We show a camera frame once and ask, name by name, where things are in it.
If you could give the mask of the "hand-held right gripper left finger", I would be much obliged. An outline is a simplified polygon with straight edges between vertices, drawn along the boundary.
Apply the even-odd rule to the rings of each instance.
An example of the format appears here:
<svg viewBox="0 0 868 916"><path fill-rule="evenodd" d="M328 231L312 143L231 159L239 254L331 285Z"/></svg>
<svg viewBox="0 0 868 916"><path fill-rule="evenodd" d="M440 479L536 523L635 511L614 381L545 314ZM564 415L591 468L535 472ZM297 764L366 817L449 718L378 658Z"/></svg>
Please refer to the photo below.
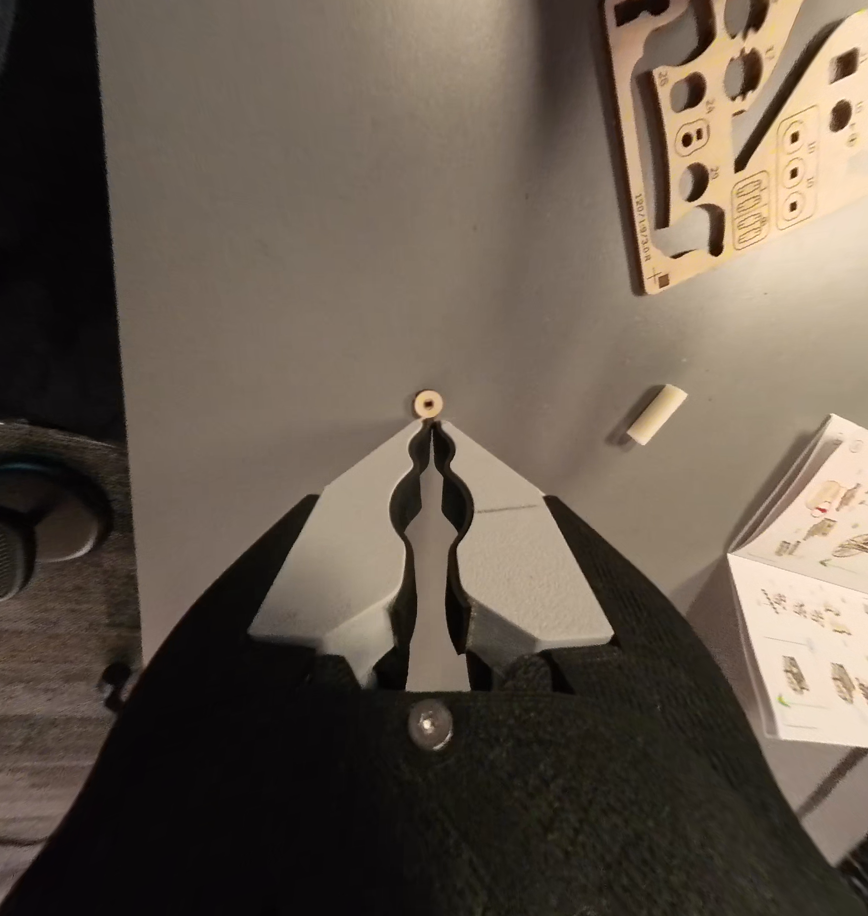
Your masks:
<svg viewBox="0 0 868 916"><path fill-rule="evenodd" d="M409 423L328 484L249 627L345 658L362 687L403 690L417 623L414 552L430 426Z"/></svg>

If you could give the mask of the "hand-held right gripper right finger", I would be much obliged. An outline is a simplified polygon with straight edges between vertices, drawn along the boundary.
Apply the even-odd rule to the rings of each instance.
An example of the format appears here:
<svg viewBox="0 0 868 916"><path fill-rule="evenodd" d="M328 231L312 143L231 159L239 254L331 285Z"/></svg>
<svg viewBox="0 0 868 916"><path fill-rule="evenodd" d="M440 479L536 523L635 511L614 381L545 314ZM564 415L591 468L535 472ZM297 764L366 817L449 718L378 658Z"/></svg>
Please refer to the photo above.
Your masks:
<svg viewBox="0 0 868 916"><path fill-rule="evenodd" d="M611 623L542 490L451 422L434 423L432 445L456 531L448 629L471 689L490 690L519 658L608 645Z"/></svg>

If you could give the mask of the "wooden model parts sheet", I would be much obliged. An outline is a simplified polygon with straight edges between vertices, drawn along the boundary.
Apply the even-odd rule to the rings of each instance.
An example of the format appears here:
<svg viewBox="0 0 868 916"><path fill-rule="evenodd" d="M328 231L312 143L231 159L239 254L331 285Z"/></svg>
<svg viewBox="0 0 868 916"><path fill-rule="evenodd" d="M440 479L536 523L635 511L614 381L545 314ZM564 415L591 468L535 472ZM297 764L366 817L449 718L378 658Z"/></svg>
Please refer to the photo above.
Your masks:
<svg viewBox="0 0 868 916"><path fill-rule="evenodd" d="M656 295L868 197L868 2L603 2L637 269Z"/></svg>

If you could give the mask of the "white wax stick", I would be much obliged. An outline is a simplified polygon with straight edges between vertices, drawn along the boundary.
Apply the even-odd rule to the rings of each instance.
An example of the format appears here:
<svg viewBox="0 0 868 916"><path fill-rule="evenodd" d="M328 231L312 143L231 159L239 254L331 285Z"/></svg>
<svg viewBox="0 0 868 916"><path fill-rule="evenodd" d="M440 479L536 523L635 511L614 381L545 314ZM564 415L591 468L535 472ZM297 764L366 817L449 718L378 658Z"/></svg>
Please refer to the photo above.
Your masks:
<svg viewBox="0 0 868 916"><path fill-rule="evenodd" d="M688 398L688 393L675 385L663 385L649 400L641 413L626 429L630 441L647 445L669 422Z"/></svg>

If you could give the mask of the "instruction booklet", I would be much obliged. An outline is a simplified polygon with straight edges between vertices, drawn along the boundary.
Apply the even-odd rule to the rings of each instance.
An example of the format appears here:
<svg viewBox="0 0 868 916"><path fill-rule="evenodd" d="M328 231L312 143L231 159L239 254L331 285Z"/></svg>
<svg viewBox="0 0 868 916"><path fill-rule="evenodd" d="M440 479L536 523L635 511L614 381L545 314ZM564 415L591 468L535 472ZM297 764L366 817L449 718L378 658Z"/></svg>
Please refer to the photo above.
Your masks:
<svg viewBox="0 0 868 916"><path fill-rule="evenodd" d="M763 733L868 749L868 429L830 414L726 559Z"/></svg>

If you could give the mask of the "dark rounded device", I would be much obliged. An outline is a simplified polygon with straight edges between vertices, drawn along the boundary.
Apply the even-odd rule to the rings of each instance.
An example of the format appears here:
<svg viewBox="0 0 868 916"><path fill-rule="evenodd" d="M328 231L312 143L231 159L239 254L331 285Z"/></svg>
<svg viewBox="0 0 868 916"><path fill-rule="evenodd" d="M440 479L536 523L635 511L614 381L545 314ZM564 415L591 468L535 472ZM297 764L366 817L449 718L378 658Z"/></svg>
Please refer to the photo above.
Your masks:
<svg viewBox="0 0 868 916"><path fill-rule="evenodd" d="M26 589L37 568L72 562L108 537L114 511L89 475L45 456L0 456L0 603Z"/></svg>

